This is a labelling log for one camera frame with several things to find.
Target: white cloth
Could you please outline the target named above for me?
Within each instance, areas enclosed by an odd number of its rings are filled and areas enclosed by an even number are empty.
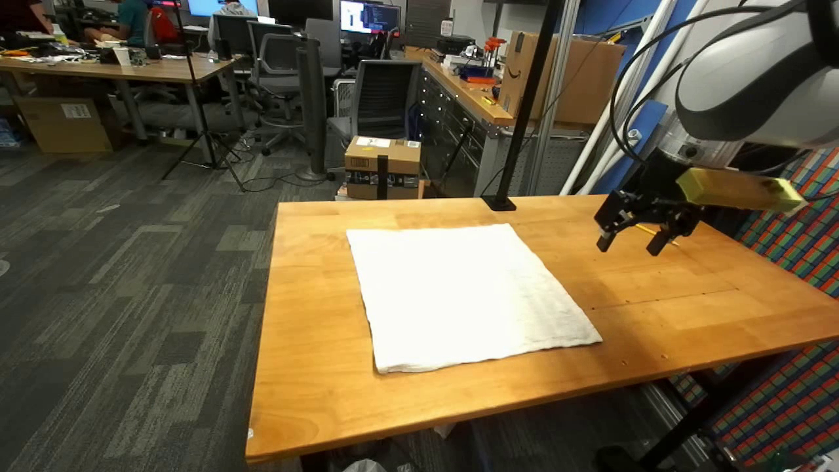
[[[378,372],[421,372],[601,342],[510,226],[345,236]]]

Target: cardboard box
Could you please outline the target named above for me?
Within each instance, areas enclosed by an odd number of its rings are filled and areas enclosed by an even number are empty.
[[[518,32],[510,38],[505,47],[503,82],[499,91],[499,103],[510,116],[518,114],[529,66],[535,59],[537,34]],[[541,118],[547,106],[547,86],[554,76],[558,38],[554,38],[543,78],[533,103],[529,118]],[[556,124],[567,127],[594,127],[601,114],[607,106],[611,86],[619,73],[623,47],[607,43],[571,40],[568,60],[564,68],[564,86],[558,98]]]
[[[120,140],[113,114],[86,98],[19,98],[19,110],[45,154],[100,158]]]
[[[353,136],[343,154],[349,199],[420,199],[420,141]]]

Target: wooden table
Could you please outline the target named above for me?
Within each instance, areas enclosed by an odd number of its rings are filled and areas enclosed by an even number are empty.
[[[137,68],[120,68],[118,63],[97,63],[97,60],[84,60],[84,63],[28,63],[28,60],[7,60],[0,59],[0,73],[38,73],[38,76],[84,76],[84,78],[107,78],[114,82],[120,101],[132,116],[132,127],[137,140],[146,140],[146,129],[138,118],[138,108],[132,98],[129,82],[158,82],[158,84],[183,84],[185,86],[185,98],[189,106],[194,110],[196,118],[196,131],[202,136],[204,133],[204,124],[200,120],[200,101],[196,101],[196,90],[194,84],[202,84],[211,76],[219,76],[226,82],[226,86],[230,90],[230,106],[232,106],[232,118],[244,127],[244,116],[238,108],[238,95],[236,95],[236,84],[232,84],[232,66],[238,63],[238,59],[232,60],[217,60],[210,63],[208,53],[194,53],[191,56],[191,68],[194,68],[194,82],[189,73],[189,63],[185,59],[180,60],[150,60],[146,66],[137,66]]]
[[[603,255],[592,221],[601,196],[514,203],[516,212],[489,212],[482,199],[281,204],[247,458],[316,455],[839,338],[830,297],[708,226],[660,257],[644,251],[651,228],[628,228]],[[343,230],[482,224],[510,224],[603,344],[378,375]]]

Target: gray carpet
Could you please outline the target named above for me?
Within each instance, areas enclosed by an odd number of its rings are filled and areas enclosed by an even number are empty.
[[[248,192],[180,146],[0,154],[0,469],[244,469],[276,204],[332,199],[303,154],[244,154]],[[592,469],[664,422],[639,392],[366,444],[388,469]],[[677,469],[697,469],[683,455]],[[293,462],[255,469],[299,469]]]

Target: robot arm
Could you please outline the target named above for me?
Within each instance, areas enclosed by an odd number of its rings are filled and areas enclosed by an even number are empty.
[[[682,72],[677,118],[691,140],[822,146],[839,140],[839,0],[788,0],[733,21]],[[607,195],[594,221],[606,251],[619,230],[655,224],[647,251],[689,236],[703,207],[677,179],[695,167],[689,145],[660,145]]]

